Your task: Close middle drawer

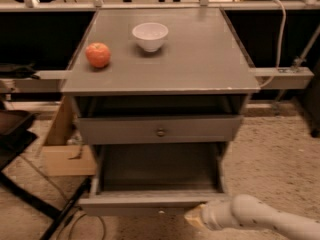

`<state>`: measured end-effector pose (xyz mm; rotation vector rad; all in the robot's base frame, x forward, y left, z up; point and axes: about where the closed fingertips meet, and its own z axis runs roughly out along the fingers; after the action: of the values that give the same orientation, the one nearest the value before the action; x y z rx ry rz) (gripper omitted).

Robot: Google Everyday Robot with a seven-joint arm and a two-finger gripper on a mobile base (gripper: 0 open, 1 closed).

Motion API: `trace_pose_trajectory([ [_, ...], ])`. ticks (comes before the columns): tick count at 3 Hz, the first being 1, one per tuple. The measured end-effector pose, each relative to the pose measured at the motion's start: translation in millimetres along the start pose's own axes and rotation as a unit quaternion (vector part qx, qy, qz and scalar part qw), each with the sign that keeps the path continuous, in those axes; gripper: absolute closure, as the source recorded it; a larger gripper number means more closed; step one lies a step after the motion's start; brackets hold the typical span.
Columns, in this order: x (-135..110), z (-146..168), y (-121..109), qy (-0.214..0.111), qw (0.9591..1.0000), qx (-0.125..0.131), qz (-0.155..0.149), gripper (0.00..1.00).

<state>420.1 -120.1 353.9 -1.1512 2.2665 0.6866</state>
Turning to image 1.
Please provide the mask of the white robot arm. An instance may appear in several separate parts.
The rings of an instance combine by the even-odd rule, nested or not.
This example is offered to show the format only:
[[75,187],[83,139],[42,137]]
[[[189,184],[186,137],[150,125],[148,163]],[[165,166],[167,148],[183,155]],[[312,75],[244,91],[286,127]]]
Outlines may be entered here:
[[211,200],[192,208],[184,217],[199,229],[268,229],[289,240],[320,240],[318,220],[275,209],[251,195]]

